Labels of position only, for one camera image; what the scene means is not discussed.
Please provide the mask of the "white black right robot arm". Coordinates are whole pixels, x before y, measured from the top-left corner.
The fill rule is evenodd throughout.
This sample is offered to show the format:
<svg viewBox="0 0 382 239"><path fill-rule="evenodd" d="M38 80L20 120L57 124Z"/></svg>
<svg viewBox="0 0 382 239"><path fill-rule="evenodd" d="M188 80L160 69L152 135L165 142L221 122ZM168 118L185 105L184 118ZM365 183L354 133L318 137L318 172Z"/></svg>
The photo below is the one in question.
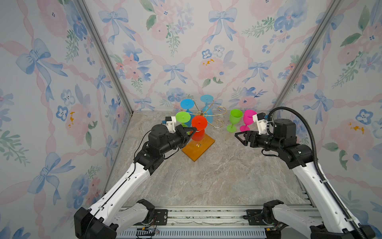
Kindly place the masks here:
<svg viewBox="0 0 382 239"><path fill-rule="evenodd" d="M289 119L276 119L272 135L265 131L244 131L235 134L244 145L277 152L277 157L303 184L320 213L315 220L291 209L280 200L263 205L256 217L278 232L289 226L309 239L374 239L376 234L370 225L363 225L344 205L313 158L312 149L298 144L296 125Z"/></svg>

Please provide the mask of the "blue wine glass right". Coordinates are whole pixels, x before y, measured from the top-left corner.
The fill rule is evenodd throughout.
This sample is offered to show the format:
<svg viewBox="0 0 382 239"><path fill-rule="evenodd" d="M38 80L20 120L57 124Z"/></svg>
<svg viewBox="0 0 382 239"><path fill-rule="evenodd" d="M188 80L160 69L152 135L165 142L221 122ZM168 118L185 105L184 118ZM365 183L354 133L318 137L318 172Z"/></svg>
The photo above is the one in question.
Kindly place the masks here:
<svg viewBox="0 0 382 239"><path fill-rule="evenodd" d="M203 116L207 119L207 122L209 124L212 124L213 121L213 112L212 112L212 106L213 106L213 96L211 95L203 95L201 96L201 101L205 103L204 108L202 109Z"/></svg>

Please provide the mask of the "blue wine glass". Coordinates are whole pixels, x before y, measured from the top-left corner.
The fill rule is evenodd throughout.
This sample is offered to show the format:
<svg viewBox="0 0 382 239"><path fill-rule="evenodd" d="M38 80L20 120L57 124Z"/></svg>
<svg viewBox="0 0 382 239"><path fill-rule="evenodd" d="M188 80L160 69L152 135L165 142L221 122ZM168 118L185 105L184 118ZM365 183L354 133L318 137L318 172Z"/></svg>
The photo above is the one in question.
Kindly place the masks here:
<svg viewBox="0 0 382 239"><path fill-rule="evenodd" d="M203 116L207 119L207 122L209 124L212 124L213 121L213 112L212 112L212 106L213 106L213 96L211 95L203 95L201 96L201 101L205 103L204 108L202 109Z"/></svg>
<svg viewBox="0 0 382 239"><path fill-rule="evenodd" d="M194 113L191 112L191 109L192 109L194 106L195 106L195 103L194 103L194 101L191 100L191 99L184 99L184 100L181 101L181 108L184 109L184 110L186 110L186 112L189 113L190 116L191 116L191 119L190 119L188 122L185 123L188 127L191 127L191 125L192 125L192 120L193 120L193 118L195 117Z"/></svg>

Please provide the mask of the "blue wine glass left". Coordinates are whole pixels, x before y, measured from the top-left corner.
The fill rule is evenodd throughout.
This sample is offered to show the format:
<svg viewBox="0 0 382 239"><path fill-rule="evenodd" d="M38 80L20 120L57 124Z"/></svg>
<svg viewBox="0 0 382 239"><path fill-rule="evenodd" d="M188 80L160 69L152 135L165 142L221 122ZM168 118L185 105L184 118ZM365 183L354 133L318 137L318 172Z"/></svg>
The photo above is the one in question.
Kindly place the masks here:
<svg viewBox="0 0 382 239"><path fill-rule="evenodd" d="M181 108L184 109L184 110L186 110L186 112L189 113L190 116L191 116L191 119L190 119L188 122L185 123L188 127L191 127L191 125L192 125L192 120L193 120L193 118L195 117L194 113L191 112L191 109L192 109L194 106L195 106L195 103L194 103L194 101L191 100L191 99L184 99L184 100L181 101Z"/></svg>

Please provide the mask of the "pink wine glass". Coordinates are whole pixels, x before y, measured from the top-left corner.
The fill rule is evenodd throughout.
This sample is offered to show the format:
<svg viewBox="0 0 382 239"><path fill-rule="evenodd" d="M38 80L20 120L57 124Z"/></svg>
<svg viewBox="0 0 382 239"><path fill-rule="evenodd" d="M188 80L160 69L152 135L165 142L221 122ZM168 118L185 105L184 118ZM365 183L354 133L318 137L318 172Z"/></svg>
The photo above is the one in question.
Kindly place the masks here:
<svg viewBox="0 0 382 239"><path fill-rule="evenodd" d="M254 123L253 116L256 115L257 112L254 110L246 110L244 115L243 115L243 122L244 125L240 127L240 131L249 131L250 130L250 125Z"/></svg>

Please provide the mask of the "aluminium corner post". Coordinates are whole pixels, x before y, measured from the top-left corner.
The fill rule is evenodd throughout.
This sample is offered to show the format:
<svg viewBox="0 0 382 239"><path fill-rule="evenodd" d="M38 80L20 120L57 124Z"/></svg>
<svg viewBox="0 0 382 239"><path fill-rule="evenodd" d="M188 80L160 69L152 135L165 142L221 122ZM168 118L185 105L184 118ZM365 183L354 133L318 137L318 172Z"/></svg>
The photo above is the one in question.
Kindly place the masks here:
<svg viewBox="0 0 382 239"><path fill-rule="evenodd" d="M107 72L109 73L112 82L115 84L117 88L117 92L121 96L123 105L126 107L127 112L129 116L131 117L133 115L133 110L128 102L126 93L124 92L123 85L121 84L117 73L112 66L111 59L109 55L107 54L106 47L102 41L101 35L99 34L99 31L95 25L95 22L91 16L91 13L89 12L88 6L84 0L74 0L74 4L77 7L79 14L84 20L85 26L88 28L91 37L93 38L95 47L100 54L100 58L103 61L105 68Z"/></svg>
<svg viewBox="0 0 382 239"><path fill-rule="evenodd" d="M273 104L273 107L271 108L272 110L275 109L276 107L280 107L281 104L283 103L289 90L291 89L294 82L296 81L301 71L303 70L303 67L305 66L306 62L309 60L309 58L315 51L317 44L325 35L326 29L329 27L330 22L335 17L335 14L338 11L338 8L341 6L342 2L343 1L341 0L334 0L329 2L329 7L324 12L321 23L318 24L318 27L316 28L316 30L314 31L312 35L311 41L306 45L306 48L302 52L300 60L296 64L296 68L289 75L289 78L286 81L286 84L282 88L279 96L277 97L275 103Z"/></svg>

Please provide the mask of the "aluminium corner post left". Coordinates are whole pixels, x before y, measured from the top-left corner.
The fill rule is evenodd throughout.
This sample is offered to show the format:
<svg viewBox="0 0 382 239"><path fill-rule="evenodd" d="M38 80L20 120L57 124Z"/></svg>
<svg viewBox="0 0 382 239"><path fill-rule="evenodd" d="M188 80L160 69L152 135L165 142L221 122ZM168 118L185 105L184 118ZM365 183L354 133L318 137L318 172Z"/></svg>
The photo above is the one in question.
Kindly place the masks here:
<svg viewBox="0 0 382 239"><path fill-rule="evenodd" d="M133 110L128 102L126 93L124 92L123 85L121 84L117 73L112 66L111 59L109 55L107 54L106 47L102 41L101 35L99 34L99 31L95 25L95 22L91 16L91 13L89 12L88 6L84 0L74 0L74 4L77 7L79 14L84 20L85 26L88 28L91 37L93 38L95 47L100 54L100 58L103 61L105 68L107 72L109 73L112 82L115 84L117 88L117 92L121 96L123 105L126 107L127 112L129 116L131 117L133 115Z"/></svg>

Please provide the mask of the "green wine glass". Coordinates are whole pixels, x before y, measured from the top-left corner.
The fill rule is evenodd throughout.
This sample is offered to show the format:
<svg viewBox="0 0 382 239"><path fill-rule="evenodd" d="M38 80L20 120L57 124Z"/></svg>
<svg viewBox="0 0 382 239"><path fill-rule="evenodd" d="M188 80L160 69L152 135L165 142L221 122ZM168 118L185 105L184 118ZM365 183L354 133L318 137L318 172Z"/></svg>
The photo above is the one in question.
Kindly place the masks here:
<svg viewBox="0 0 382 239"><path fill-rule="evenodd" d="M178 112L176 114L176 121L180 122L184 127L190 127L191 115L188 112Z"/></svg>
<svg viewBox="0 0 382 239"><path fill-rule="evenodd" d="M237 131L236 125L241 121L243 112L239 109L232 109L229 115L230 125L227 126L227 131L235 133Z"/></svg>

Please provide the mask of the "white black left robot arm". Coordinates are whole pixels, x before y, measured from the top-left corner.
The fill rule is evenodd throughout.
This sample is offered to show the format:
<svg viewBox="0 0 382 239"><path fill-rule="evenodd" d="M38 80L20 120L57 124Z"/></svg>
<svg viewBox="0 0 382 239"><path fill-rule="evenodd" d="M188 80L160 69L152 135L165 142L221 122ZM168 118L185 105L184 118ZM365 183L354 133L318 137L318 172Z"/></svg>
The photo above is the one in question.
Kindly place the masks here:
<svg viewBox="0 0 382 239"><path fill-rule="evenodd" d="M75 236L79 239L115 239L136 224L152 224L155 207L147 200L141 199L127 210L121 208L164 162L165 154L184 148L196 132L195 127L181 124L175 127L175 132L169 132L163 124L153 126L148 132L147 142L118 182L88 209L81 207L75 213Z"/></svg>

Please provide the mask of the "aluminium corner post right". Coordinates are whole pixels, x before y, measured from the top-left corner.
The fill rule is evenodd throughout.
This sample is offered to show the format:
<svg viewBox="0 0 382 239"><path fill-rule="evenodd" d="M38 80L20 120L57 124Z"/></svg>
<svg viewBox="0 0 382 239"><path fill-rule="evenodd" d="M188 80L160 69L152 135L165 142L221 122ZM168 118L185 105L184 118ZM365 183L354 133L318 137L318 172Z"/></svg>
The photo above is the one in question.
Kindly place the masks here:
<svg viewBox="0 0 382 239"><path fill-rule="evenodd" d="M272 110L275 109L276 107L280 107L281 104L283 103L289 90L291 89L294 82L296 81L301 71L303 70L303 67L305 66L306 62L309 60L309 58L315 51L317 44L325 35L326 29L329 27L330 22L335 17L335 14L338 11L338 8L341 6L342 2L343 1L341 0L334 0L329 2L329 7L324 12L321 23L318 24L318 27L316 28L316 30L314 31L312 35L311 41L306 45L306 48L302 52L300 60L296 64L296 68L289 75L289 78L286 81L286 84L282 88L279 96L277 97L275 103L273 104L273 107L271 108Z"/></svg>

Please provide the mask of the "aluminium rail base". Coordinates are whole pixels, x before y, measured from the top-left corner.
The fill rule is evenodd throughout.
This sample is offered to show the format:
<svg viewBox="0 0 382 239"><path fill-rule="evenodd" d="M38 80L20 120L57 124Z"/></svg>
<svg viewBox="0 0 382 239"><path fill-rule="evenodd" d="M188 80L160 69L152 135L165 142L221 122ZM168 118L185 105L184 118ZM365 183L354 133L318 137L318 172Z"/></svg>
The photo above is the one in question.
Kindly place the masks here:
<svg viewBox="0 0 382 239"><path fill-rule="evenodd" d="M240 217L236 210L191 210L179 209L175 212L155 209L154 205L142 199L132 207L122 210L116 203L94 204L89 209L81 207L74 215L75 234L79 239L115 239L117 234L137 225L174 225L222 226L239 224L247 221L259 222L263 226L281 228L288 226L307 238L311 237L312 228L328 229L323 219L314 219L302 211L295 210L274 200L263 205L255 215Z"/></svg>

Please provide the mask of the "red wine glass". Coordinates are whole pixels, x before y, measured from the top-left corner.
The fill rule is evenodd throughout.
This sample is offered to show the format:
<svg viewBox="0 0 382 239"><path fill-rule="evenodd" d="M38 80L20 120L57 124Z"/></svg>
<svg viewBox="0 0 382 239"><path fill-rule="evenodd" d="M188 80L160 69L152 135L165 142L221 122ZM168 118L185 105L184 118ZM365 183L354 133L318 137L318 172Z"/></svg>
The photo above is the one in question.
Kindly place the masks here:
<svg viewBox="0 0 382 239"><path fill-rule="evenodd" d="M208 126L207 119L204 116L195 116L192 120L192 127L196 127L197 131L192 140L201 141L205 136L205 129Z"/></svg>

